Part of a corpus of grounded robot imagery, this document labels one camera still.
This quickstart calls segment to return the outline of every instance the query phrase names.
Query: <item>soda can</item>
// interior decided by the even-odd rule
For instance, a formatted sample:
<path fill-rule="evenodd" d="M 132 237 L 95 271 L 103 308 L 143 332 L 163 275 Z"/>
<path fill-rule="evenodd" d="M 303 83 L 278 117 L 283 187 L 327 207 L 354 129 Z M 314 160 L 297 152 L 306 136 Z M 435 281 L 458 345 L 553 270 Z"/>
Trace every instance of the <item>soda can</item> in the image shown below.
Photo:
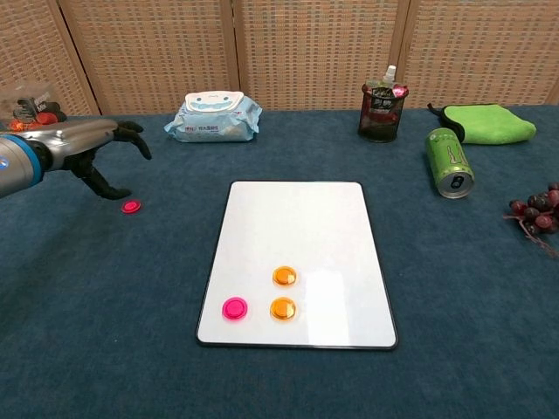
<path fill-rule="evenodd" d="M 431 172 L 440 195 L 461 198 L 473 188 L 473 172 L 454 131 L 437 128 L 425 142 Z"/>

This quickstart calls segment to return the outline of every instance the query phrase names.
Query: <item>table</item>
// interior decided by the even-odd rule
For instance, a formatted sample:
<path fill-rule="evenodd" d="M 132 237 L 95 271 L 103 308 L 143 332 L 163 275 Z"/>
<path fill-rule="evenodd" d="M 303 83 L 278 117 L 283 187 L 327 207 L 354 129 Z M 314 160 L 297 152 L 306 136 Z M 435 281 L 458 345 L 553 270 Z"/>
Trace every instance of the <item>table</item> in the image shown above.
<path fill-rule="evenodd" d="M 558 417 L 559 261 L 501 215 L 559 181 L 559 107 L 514 111 L 538 134 L 466 145 L 476 185 L 461 200 L 432 186 L 424 138 L 438 121 L 426 110 L 405 110 L 388 144 L 362 140 L 353 111 L 264 112 L 241 144 L 182 144 L 162 131 L 171 115 L 127 118 L 154 159 L 115 143 L 96 165 L 140 212 L 67 172 L 0 201 L 3 417 Z M 363 185 L 394 351 L 198 345 L 239 179 Z"/>

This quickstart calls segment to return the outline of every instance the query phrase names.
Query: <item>woven wall panel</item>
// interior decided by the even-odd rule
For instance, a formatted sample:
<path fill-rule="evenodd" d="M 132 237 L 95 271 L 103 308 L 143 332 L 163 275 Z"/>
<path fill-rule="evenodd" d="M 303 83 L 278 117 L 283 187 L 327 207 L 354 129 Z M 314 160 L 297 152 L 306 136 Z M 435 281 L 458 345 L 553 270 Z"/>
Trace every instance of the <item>woven wall panel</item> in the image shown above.
<path fill-rule="evenodd" d="M 0 86 L 49 81 L 66 113 L 99 114 L 56 2 L 0 3 L 0 63 Z"/>
<path fill-rule="evenodd" d="M 188 92 L 238 89 L 228 2 L 60 3 L 103 113 L 173 113 Z"/>
<path fill-rule="evenodd" d="M 407 107 L 541 104 L 559 68 L 559 2 L 422 0 L 408 39 Z"/>
<path fill-rule="evenodd" d="M 264 109 L 357 109 L 386 71 L 397 0 L 234 0 L 241 87 Z"/>

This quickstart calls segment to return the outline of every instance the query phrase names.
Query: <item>green cloth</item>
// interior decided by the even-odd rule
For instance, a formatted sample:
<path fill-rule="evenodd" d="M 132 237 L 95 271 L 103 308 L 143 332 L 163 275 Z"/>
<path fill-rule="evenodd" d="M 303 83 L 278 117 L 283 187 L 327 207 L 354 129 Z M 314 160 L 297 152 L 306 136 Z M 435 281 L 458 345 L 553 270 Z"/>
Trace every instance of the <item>green cloth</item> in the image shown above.
<path fill-rule="evenodd" d="M 510 144 L 530 140 L 535 135 L 533 123 L 499 105 L 446 106 L 441 119 L 455 128 L 466 144 Z"/>

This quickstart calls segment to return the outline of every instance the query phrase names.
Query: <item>pink magnet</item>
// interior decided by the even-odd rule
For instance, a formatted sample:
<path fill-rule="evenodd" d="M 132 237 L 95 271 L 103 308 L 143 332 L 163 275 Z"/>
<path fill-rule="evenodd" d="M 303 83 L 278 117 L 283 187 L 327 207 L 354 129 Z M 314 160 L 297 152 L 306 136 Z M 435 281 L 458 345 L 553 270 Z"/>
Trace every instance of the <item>pink magnet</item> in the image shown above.
<path fill-rule="evenodd" d="M 224 302 L 221 313 L 226 319 L 240 320 L 246 316 L 247 307 L 246 301 L 240 297 L 233 297 Z"/>
<path fill-rule="evenodd" d="M 141 207 L 141 202 L 137 199 L 133 199 L 132 201 L 126 201 L 122 204 L 121 211 L 125 214 L 134 214 L 138 211 Z"/>

